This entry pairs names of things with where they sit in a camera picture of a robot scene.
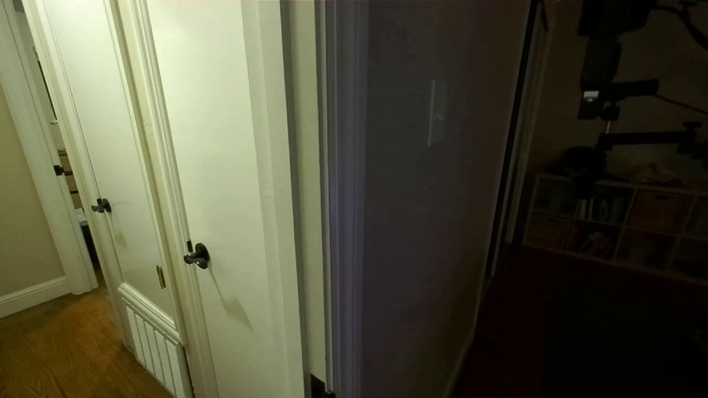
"door handle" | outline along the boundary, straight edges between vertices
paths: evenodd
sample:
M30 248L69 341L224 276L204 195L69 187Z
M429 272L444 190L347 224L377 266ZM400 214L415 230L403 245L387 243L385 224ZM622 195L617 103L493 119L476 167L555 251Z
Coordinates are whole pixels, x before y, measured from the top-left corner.
M197 267L205 270L211 263L207 248L204 243L197 243L190 255L184 255L184 263L197 263Z
M96 206L90 206L93 211L112 211L110 200L100 197L96 199Z

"door frame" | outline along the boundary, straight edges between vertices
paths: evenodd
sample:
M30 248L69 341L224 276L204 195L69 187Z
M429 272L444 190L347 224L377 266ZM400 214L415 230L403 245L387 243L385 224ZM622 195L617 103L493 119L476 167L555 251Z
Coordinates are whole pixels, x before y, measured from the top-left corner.
M181 259L190 241L185 208L181 200L180 167L175 158L168 112L159 80L158 53L151 36L151 18L143 0L112 2L121 18L128 63L137 106L147 128L147 148L152 158L152 174L158 200L165 230L165 245L173 259ZM243 36L248 53L248 71L253 85L253 107L257 149L259 149L259 180L265 214L267 243L267 273L269 283L284 291L286 301L277 301L274 309L284 315L286 330L298 330L301 315L296 311L298 289L287 281L296 281L296 249L295 249L295 218L291 218L291 174L289 174L289 137L287 137L287 102L284 74L284 42L280 42L280 4L279 2L243 2ZM184 318L185 358L190 365L193 387L197 395L216 395L216 381L212 371L211 342L205 333L205 318L197 284L195 267L181 260L173 263L176 295ZM301 378L279 381L287 383L289 392L306 384L304 373L304 341L301 333L287 333L280 342L287 352L287 367L298 368Z
M319 2L330 381L361 398L370 4Z
M81 294L96 289L98 281L64 179L54 172L60 163L57 149L15 12L14 0L0 2L0 82L66 276L66 291Z

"wall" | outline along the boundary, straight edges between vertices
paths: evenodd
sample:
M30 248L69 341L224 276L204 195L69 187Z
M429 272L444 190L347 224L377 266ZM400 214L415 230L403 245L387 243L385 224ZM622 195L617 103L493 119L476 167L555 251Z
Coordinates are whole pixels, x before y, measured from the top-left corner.
M62 276L28 165L0 91L0 301Z
M306 0L284 6L306 362L309 373L327 381L316 4Z
M370 4L363 395L444 395L472 335L526 2ZM429 80L450 82L426 145Z
M579 102L579 71L586 39L576 36L579 19L579 0L554 4L550 53L546 63L545 91L535 123L534 148L529 156L529 177L550 165L570 145L595 145L605 123L600 119L579 122L576 117ZM652 12L642 31L622 36L624 53L617 82L662 80L662 95L708 103L708 51L697 46L678 18ZM631 96L620 103L622 115L612 131L678 131L684 122L704 122L708 117L674 107L654 96ZM659 161L689 179L705 179L705 167L691 156L678 154L674 145L629 145L609 153L610 172L633 174L649 161Z

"white door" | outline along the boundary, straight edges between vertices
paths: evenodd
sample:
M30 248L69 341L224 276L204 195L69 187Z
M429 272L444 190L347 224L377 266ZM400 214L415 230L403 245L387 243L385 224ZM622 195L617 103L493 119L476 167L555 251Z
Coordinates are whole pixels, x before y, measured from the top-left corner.
M279 2L135 0L128 42L159 69L221 398L304 395Z
M79 167L81 199L110 210L93 214L100 225L101 263L110 289L137 294L147 306L175 330L176 305L159 236L149 158L142 149L140 119L110 18L110 4L98 0L34 0L27 18L47 65L49 91L57 106L66 145Z

